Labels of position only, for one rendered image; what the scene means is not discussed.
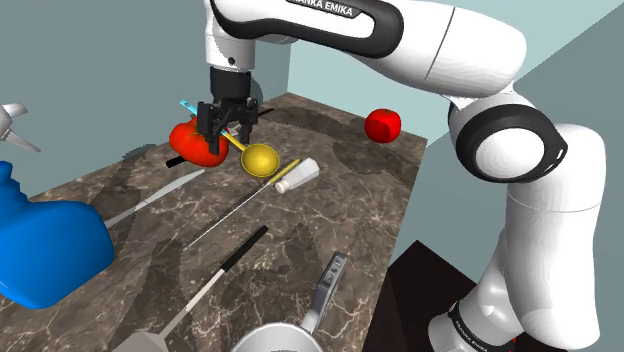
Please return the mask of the silver butter knife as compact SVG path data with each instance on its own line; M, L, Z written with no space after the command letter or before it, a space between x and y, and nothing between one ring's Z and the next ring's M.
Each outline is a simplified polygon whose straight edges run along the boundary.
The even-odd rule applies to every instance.
M132 206L131 208L129 208L129 209L121 212L120 214L118 214L118 215L116 215L116 216L106 220L104 222L105 226L107 228L111 228L112 226L114 226L115 224L119 223L123 219L125 219L125 218L129 217L130 215L136 213L138 210L142 209L143 207L146 207L147 205L153 203L154 201L158 200L159 198L163 197L164 195L167 195L168 193L172 192L173 190L183 186L184 184L190 182L194 178L202 175L203 173L204 173L204 170L198 170L198 171L189 173L189 174L187 174L185 176L177 178L176 180L170 182L169 184L165 185L164 187L162 187L161 189L156 191L151 196L145 198L144 200L141 200L139 203L137 203L136 205Z

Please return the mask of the red bell pepper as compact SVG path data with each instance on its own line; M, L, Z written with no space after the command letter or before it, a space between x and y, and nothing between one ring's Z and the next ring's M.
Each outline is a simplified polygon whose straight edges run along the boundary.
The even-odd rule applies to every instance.
M202 167L219 166L229 152L228 140L219 138L219 154L212 154L205 138L197 132L197 118L180 123L174 127L169 136L170 147L185 160Z

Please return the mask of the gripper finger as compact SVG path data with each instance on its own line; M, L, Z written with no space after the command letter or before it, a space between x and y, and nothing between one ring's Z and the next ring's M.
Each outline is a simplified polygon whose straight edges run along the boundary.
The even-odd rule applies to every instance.
M220 108L198 109L197 131L209 145L211 154L219 154L219 139L228 123L230 112Z
M240 124L239 141L242 144L250 143L250 135L253 126L258 123L258 109L245 108L239 113L238 121Z

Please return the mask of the red apple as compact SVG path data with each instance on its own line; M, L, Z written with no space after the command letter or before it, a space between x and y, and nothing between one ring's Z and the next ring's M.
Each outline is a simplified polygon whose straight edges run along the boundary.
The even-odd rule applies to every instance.
M377 143L394 141L401 131L401 118L393 110L380 108L373 110L365 119L364 131L366 135Z

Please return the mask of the blue rounded container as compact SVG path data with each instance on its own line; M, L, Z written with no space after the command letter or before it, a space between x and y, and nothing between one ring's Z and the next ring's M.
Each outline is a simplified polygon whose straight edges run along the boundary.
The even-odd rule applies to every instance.
M32 202L0 161L0 294L30 309L53 306L114 259L94 207L78 201Z

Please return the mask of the white salt shaker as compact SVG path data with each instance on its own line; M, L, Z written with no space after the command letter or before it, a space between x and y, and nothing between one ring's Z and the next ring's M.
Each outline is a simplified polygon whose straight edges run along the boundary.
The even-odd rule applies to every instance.
M275 189L283 194L288 190L293 190L319 175L318 163L312 158L306 158L286 173L276 184Z

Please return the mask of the pale grey pointed object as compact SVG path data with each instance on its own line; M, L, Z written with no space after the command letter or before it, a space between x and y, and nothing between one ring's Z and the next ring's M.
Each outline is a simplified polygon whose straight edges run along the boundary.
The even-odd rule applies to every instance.
M11 128L13 119L27 112L28 109L19 102L0 104L0 141L6 141L34 152L40 152L38 147L18 136Z

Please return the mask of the dark robot stand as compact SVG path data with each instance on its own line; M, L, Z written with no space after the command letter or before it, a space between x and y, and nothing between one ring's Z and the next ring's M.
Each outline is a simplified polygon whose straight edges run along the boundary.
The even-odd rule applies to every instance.
M526 333L503 277L500 241L474 283L417 241L384 279L363 352L567 352Z

